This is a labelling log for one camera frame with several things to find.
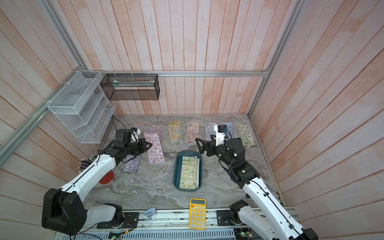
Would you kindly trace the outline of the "translucent bubble sticker sheet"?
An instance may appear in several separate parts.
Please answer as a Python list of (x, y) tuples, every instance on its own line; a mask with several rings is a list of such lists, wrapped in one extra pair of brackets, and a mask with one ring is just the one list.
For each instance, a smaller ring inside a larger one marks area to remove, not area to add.
[(211, 141), (211, 135), (216, 135), (215, 125), (217, 125), (217, 123), (205, 122), (206, 140)]

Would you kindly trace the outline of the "pink character sticker sheet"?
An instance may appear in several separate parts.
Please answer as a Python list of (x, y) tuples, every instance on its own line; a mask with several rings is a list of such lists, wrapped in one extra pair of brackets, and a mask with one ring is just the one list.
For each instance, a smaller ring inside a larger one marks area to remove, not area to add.
[(151, 143), (152, 147), (148, 150), (150, 164), (162, 164), (165, 162), (161, 142), (158, 133), (144, 133), (146, 142)]

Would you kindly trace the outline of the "cat sticker sheet pink blue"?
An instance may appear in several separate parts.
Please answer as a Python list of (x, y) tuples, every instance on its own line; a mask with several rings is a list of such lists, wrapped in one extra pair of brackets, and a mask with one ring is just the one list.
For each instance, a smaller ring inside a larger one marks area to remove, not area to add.
[(141, 132), (144, 130), (145, 123), (134, 123), (133, 127), (140, 130)]

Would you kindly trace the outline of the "purple cartoon sticker sheet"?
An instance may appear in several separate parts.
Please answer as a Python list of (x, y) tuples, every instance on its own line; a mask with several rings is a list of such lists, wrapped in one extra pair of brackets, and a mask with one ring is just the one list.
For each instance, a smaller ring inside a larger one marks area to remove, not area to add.
[(124, 160), (123, 172), (128, 174), (134, 174), (138, 171), (141, 156), (127, 155)]

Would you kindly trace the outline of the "teal storage tray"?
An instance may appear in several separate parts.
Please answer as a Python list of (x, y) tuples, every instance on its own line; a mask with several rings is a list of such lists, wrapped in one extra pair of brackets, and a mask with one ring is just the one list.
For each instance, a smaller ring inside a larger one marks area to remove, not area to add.
[[(197, 186), (195, 189), (182, 189), (180, 187), (180, 182), (182, 179), (182, 165), (183, 165), (183, 157), (196, 157), (197, 158)], [(202, 181), (203, 181), (203, 176), (202, 176), (202, 171), (203, 171), (203, 157), (200, 153), (195, 152), (195, 151), (181, 151), (177, 154), (176, 156), (176, 161), (175, 161), (175, 171), (174, 171), (174, 179), (173, 179), (173, 184), (176, 189), (184, 192), (195, 192), (197, 191), (201, 186), (202, 186)]]

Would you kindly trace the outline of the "blue penguin sticker sheet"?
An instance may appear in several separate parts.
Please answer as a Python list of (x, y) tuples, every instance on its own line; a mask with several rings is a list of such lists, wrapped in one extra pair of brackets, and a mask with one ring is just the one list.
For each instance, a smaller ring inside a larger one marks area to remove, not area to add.
[(228, 130), (228, 133), (227, 133), (228, 139), (234, 138), (235, 134), (234, 134), (233, 124), (232, 123), (225, 123), (225, 125), (227, 126), (227, 130)]

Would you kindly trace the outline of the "yellow green animal sticker sheet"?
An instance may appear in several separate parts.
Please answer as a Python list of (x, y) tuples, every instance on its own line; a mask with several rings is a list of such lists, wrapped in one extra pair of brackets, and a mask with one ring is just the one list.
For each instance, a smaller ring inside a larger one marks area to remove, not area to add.
[(199, 186), (200, 159), (197, 156), (183, 156), (179, 188), (196, 190)]

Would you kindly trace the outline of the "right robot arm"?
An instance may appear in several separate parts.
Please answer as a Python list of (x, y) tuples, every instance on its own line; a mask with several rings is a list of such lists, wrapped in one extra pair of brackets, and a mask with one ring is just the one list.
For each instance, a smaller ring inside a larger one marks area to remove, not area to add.
[(244, 200), (230, 206), (232, 224), (244, 224), (263, 240), (317, 240), (319, 237), (311, 228), (304, 228), (273, 196), (257, 170), (246, 161), (246, 149), (240, 138), (231, 138), (217, 145), (215, 140), (196, 139), (199, 152), (208, 157), (216, 156), (222, 168), (262, 210), (257, 214)]

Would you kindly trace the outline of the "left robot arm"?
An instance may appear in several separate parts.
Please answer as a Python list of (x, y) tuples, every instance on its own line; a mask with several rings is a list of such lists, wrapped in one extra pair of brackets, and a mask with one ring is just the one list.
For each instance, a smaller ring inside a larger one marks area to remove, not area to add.
[(44, 195), (42, 227), (69, 236), (81, 229), (105, 223), (112, 228), (124, 225), (122, 207), (103, 204), (86, 209), (84, 200), (92, 188), (119, 163), (130, 156), (134, 159), (153, 145), (140, 136), (137, 128), (120, 129), (109, 145), (73, 180), (59, 189), (50, 189)]

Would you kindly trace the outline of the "bottom sticker sheet in tray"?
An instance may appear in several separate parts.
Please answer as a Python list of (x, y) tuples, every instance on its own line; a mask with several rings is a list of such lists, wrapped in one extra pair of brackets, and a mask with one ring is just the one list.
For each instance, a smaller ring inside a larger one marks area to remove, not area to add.
[(194, 143), (196, 138), (199, 137), (199, 133), (200, 133), (200, 124), (189, 122), (187, 124), (186, 142), (187, 143)]

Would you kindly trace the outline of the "pencil holder with pencils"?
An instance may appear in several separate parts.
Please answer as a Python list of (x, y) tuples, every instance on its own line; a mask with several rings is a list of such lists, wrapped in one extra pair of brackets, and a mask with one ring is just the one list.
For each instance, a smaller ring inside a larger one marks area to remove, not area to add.
[(115, 158), (107, 154), (100, 154), (85, 170), (83, 170), (78, 177), (81, 183), (95, 183), (106, 184), (113, 178), (112, 170), (116, 167)]

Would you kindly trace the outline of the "black mesh basket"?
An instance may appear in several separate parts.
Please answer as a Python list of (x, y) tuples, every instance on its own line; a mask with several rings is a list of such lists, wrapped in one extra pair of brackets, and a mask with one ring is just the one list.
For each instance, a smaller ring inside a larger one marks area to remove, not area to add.
[(112, 101), (157, 101), (160, 96), (156, 74), (105, 74), (101, 87)]

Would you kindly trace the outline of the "yellow calculator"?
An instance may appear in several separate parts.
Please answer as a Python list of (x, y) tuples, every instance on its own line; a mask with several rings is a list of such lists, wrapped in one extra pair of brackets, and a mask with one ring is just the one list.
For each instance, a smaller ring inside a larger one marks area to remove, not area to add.
[(205, 230), (207, 219), (207, 201), (205, 199), (190, 199), (189, 228), (193, 230)]

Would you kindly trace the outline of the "blue stapler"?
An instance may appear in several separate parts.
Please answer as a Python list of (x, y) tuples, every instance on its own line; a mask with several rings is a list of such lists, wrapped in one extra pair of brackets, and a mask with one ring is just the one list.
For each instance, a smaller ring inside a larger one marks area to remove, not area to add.
[(157, 209), (155, 207), (150, 208), (144, 212), (148, 221), (150, 221), (155, 216), (156, 213), (157, 213)]

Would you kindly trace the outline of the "green circuit board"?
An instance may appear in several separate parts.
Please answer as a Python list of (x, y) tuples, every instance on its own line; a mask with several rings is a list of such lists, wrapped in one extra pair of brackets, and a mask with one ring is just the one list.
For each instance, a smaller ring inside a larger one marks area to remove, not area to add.
[(235, 229), (235, 236), (237, 240), (249, 240), (253, 234), (248, 229)]

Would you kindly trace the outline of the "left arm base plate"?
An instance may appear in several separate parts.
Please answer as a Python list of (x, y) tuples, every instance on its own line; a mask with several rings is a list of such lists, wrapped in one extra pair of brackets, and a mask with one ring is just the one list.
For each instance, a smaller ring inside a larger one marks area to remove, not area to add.
[(139, 212), (123, 212), (124, 217), (120, 224), (116, 224), (113, 221), (102, 222), (97, 224), (97, 229), (135, 229), (138, 226), (139, 214)]

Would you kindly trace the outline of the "aluminium front rail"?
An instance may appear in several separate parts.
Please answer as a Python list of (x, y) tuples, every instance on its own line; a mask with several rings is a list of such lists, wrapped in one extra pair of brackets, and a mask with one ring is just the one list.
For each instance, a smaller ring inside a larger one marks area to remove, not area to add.
[[(51, 210), (43, 209), (42, 226), (43, 228), (74, 236), (85, 227), (92, 227), (102, 222), (113, 221), (120, 224), (123, 219), (123, 212), (119, 207), (112, 205), (102, 205), (93, 209), (86, 210), (81, 204), (72, 207), (57, 207)], [(207, 210), (206, 227), (214, 222), (215, 213)], [(147, 219), (138, 220), (144, 222), (146, 227), (154, 226), (181, 225), (189, 226), (189, 211), (181, 212), (160, 212), (159, 216), (148, 221)]]

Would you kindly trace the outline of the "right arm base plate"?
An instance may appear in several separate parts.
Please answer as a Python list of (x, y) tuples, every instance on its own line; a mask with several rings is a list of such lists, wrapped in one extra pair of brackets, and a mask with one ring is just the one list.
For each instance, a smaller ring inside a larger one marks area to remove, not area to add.
[(249, 227), (257, 223), (255, 212), (251, 208), (241, 208), (239, 210), (220, 210), (217, 211), (217, 222), (219, 226), (240, 226)]

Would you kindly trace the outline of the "aluminium wall rail left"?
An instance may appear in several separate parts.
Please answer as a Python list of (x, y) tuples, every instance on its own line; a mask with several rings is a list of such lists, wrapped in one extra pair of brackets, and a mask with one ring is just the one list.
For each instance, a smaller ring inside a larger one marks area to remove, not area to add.
[(32, 131), (38, 126), (38, 124), (45, 118), (50, 112), (48, 106), (52, 100), (60, 93), (60, 91), (69, 84), (69, 81), (85, 67), (78, 67), (72, 71), (67, 78), (54, 90), (47, 99), (45, 99), (40, 106), (28, 117), (26, 121), (5, 141), (1, 146), (1, 167), (9, 160), (12, 154), (21, 146), (21, 144), (27, 139)]

